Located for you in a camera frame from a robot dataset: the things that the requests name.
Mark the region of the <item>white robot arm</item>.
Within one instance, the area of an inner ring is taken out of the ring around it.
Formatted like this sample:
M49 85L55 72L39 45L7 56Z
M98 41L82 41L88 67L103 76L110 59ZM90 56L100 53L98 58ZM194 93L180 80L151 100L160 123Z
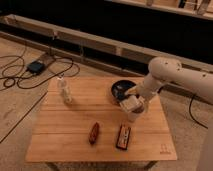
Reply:
M175 82L213 105L213 74L183 68L179 60L155 57L143 81L128 89L126 95L140 95L150 101L164 85ZM196 171L213 171L213 119L209 121Z

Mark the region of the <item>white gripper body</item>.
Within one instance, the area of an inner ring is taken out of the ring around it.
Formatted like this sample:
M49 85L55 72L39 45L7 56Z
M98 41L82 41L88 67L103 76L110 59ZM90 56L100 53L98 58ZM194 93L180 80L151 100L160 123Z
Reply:
M130 95L121 101L120 106L127 113L141 113L145 110L144 99L136 95Z

